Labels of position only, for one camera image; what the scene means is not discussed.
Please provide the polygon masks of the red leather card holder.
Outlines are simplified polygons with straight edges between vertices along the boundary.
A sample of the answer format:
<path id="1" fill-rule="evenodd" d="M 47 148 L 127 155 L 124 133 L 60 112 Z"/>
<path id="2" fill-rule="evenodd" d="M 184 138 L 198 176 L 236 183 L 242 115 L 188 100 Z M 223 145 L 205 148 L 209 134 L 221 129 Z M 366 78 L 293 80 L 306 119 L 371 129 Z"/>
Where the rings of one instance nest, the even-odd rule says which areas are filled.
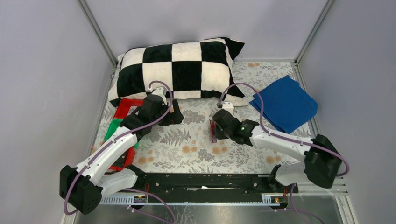
<path id="1" fill-rule="evenodd" d="M 214 121 L 213 120 L 209 120 L 209 122 L 210 122 L 210 137 L 211 137 L 211 142 L 212 143 L 216 143 L 217 142 L 217 139 L 216 139 L 216 136 L 215 136 L 215 128 L 216 128 L 216 125 L 215 125 L 215 123 L 214 123 Z"/>

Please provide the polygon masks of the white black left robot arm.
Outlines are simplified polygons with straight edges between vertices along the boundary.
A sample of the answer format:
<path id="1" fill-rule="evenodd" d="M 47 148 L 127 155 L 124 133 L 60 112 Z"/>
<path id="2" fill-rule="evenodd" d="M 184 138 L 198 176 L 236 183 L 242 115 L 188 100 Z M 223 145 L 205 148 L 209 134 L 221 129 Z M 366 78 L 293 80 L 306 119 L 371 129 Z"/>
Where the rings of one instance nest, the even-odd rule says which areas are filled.
<path id="1" fill-rule="evenodd" d="M 66 165 L 60 171 L 59 195 L 64 199 L 64 213 L 68 205 L 76 212 L 91 213 L 103 197 L 131 188 L 137 181 L 134 171 L 122 171 L 105 175 L 106 171 L 132 146 L 149 134 L 152 127 L 163 120 L 172 107 L 166 100 L 166 85 L 156 87 L 138 108 L 137 113 L 126 116 L 114 134 L 92 155 L 75 167 Z"/>

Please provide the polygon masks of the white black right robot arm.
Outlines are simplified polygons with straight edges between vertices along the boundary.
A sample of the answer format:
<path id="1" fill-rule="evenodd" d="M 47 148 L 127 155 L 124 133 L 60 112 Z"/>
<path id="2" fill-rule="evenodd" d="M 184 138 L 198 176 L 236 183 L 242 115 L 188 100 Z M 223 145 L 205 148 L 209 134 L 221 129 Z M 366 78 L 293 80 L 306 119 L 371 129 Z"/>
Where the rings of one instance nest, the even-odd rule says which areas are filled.
<path id="1" fill-rule="evenodd" d="M 233 105 L 225 102 L 213 115 L 210 120 L 213 141 L 230 139 L 239 145 L 276 150 L 298 161 L 273 168 L 268 176 L 273 189 L 303 182 L 324 189 L 332 187 L 342 160 L 327 137 L 318 134 L 314 139 L 302 138 L 267 129 L 256 121 L 238 120 L 233 111 Z"/>

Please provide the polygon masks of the floral patterned table mat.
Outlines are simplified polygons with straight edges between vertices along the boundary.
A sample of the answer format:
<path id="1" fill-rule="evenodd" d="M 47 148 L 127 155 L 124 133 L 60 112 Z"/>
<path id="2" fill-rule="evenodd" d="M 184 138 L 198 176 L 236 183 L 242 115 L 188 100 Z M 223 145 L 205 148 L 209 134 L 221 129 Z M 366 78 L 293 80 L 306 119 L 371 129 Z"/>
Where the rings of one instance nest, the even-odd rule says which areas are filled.
<path id="1" fill-rule="evenodd" d="M 234 62 L 234 82 L 264 89 L 289 75 L 295 78 L 293 62 Z M 218 111 L 217 98 L 178 100 L 184 116 L 181 124 L 154 126 L 135 148 L 133 165 L 145 172 L 163 173 L 258 173 L 268 174 L 275 165 L 291 165 L 298 160 L 266 149 L 239 145 L 230 139 L 210 139 L 210 122 Z M 106 102 L 91 153 L 102 144 L 116 108 Z"/>

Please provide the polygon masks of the red plastic bin far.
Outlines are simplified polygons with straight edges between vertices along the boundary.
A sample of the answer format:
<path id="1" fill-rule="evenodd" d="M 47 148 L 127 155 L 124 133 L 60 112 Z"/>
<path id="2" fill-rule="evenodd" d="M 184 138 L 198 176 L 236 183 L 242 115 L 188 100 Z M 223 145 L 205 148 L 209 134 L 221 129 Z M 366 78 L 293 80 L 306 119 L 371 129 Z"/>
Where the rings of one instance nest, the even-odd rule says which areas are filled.
<path id="1" fill-rule="evenodd" d="M 128 115 L 128 112 L 131 107 L 142 106 L 142 103 L 143 103 L 143 100 L 127 99 L 127 98 L 122 99 L 119 106 L 116 109 L 114 118 L 115 119 L 124 119 Z"/>

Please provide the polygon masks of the red plastic bin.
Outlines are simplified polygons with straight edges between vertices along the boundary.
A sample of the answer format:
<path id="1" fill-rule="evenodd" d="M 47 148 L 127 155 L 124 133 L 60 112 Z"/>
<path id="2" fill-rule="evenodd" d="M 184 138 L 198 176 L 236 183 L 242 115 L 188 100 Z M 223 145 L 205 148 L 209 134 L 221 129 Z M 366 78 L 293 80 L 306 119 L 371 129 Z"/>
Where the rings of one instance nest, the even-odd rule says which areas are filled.
<path id="1" fill-rule="evenodd" d="M 125 151 L 111 166 L 110 170 L 112 171 L 121 171 L 127 166 L 131 165 L 134 161 L 135 150 L 134 147 L 130 147 L 127 151 Z"/>
<path id="2" fill-rule="evenodd" d="M 143 103 L 143 100 L 127 99 L 127 98 L 122 99 L 119 106 L 116 109 L 114 118 L 115 119 L 124 119 L 128 115 L 128 112 L 131 107 L 142 106 L 142 103 Z"/>

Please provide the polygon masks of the green plastic bin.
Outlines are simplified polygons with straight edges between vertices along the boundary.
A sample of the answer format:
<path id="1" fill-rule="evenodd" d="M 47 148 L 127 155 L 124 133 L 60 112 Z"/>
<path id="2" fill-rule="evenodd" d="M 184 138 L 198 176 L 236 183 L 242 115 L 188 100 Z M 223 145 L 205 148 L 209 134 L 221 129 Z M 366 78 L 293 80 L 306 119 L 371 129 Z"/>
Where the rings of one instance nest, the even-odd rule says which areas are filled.
<path id="1" fill-rule="evenodd" d="M 118 118 L 114 118 L 111 123 L 110 126 L 107 130 L 107 133 L 101 143 L 101 145 L 103 145 L 116 131 L 116 129 L 120 126 L 120 123 L 123 121 L 123 119 L 118 119 Z"/>

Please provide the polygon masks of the blue folded cloth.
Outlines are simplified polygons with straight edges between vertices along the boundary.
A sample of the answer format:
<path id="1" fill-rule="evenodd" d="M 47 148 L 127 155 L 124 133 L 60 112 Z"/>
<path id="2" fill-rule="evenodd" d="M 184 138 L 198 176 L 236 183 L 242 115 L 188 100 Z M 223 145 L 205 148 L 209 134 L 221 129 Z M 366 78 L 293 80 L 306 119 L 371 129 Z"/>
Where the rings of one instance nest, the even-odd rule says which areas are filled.
<path id="1" fill-rule="evenodd" d="M 318 103 L 290 76 L 274 81 L 259 94 L 264 102 L 263 117 L 283 133 L 292 133 L 318 110 Z"/>

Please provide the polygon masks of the black white checkered pillow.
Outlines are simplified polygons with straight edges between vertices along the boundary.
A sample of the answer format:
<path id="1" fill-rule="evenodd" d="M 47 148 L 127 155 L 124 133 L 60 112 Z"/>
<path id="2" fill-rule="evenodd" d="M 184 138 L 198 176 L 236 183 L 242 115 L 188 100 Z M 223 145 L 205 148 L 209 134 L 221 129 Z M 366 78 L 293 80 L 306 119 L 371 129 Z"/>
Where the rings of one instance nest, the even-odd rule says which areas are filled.
<path id="1" fill-rule="evenodd" d="M 199 42 L 133 48 L 119 55 L 116 82 L 108 100 L 117 107 L 123 98 L 144 99 L 149 88 L 167 84 L 175 99 L 221 98 L 247 106 L 246 96 L 234 85 L 232 64 L 245 43 L 227 37 Z"/>

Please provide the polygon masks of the red plastic bin near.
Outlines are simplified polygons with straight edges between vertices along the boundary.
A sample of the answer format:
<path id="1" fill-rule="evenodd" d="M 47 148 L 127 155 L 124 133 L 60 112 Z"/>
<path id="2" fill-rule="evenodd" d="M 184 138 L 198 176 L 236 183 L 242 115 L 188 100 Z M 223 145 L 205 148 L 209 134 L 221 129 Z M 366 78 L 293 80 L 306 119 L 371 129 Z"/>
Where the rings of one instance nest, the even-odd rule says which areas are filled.
<path id="1" fill-rule="evenodd" d="M 111 166 L 110 170 L 112 171 L 121 171 L 127 166 L 131 165 L 134 161 L 135 150 L 134 147 L 130 147 L 127 151 L 125 151 Z"/>

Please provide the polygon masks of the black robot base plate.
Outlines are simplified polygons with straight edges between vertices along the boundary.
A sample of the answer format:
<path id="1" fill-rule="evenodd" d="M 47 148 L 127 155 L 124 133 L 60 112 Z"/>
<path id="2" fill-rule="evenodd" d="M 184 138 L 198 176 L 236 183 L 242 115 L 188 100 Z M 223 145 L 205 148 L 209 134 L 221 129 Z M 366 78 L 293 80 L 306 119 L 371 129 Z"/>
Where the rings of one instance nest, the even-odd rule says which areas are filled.
<path id="1" fill-rule="evenodd" d="M 162 199 L 164 195 L 185 198 L 189 193 L 194 196 L 214 196 L 235 198 L 242 194 L 297 193 L 298 187 L 287 187 L 276 183 L 267 175 L 257 174 L 165 174 L 144 173 L 137 178 L 132 187 L 147 190 Z"/>

